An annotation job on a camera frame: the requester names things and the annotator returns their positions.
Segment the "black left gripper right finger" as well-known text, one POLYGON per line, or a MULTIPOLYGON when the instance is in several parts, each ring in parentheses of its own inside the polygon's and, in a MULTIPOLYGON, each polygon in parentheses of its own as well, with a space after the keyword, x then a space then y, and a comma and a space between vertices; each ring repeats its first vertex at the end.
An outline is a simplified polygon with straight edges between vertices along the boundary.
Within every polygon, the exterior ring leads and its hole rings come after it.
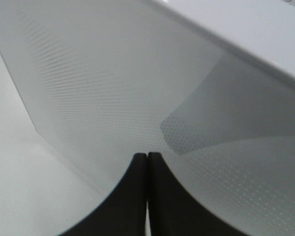
POLYGON ((150 152, 148 213, 153 236, 243 236, 193 198, 174 176, 162 155, 150 152))

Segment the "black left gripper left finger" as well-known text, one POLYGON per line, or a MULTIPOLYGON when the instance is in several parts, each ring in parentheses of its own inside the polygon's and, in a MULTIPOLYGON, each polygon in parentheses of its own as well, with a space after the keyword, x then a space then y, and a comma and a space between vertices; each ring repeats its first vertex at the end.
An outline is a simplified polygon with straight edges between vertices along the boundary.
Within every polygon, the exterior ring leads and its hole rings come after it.
POLYGON ((144 236, 146 234, 148 163, 134 154, 109 196, 62 236, 144 236))

